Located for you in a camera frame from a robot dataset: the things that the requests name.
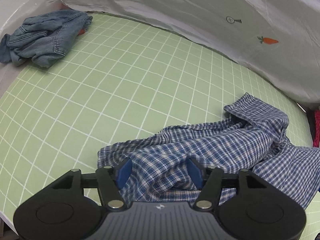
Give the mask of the blue white plaid shirt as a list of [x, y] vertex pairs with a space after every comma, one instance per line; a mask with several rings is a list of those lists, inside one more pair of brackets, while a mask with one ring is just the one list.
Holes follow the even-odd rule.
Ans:
[[199, 191], [186, 161], [226, 173], [249, 169], [301, 207], [319, 190], [319, 149], [295, 146], [286, 136], [288, 116], [250, 94], [225, 106], [229, 117], [218, 122], [169, 126], [146, 139], [106, 146], [98, 167], [132, 160], [132, 172], [120, 194], [125, 202], [194, 203]]

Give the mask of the green grid cutting mat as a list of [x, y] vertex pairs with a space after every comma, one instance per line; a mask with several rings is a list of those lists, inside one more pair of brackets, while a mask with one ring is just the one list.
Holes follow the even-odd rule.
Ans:
[[304, 111], [252, 70], [176, 34], [94, 14], [49, 69], [1, 66], [1, 219], [72, 168], [92, 173], [98, 151], [172, 125], [226, 118], [245, 93], [287, 114], [287, 136], [311, 146]]

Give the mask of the red knitted garment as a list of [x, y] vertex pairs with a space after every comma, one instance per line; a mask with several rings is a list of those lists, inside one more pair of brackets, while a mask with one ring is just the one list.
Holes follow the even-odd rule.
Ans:
[[313, 146], [319, 147], [320, 141], [320, 110], [316, 110], [314, 113], [315, 117], [315, 137], [313, 139]]

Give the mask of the orange item under denim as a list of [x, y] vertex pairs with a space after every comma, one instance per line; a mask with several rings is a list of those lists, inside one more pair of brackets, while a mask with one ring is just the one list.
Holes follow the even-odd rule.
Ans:
[[84, 33], [85, 33], [85, 30], [84, 30], [84, 29], [81, 29], [81, 30], [79, 31], [79, 33], [78, 33], [78, 36], [83, 35]]

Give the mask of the blue denim garment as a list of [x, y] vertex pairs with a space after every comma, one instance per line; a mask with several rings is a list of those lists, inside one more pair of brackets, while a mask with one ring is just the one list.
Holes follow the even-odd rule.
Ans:
[[50, 68], [71, 50], [81, 29], [88, 31], [93, 17], [77, 10], [57, 10], [26, 18], [12, 34], [1, 39], [1, 63], [22, 65], [30, 59]]

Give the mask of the white carrot print sheet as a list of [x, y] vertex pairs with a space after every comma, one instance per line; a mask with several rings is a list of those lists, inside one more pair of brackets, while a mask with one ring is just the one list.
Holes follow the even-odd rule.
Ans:
[[319, 104], [319, 0], [61, 0], [178, 33]]

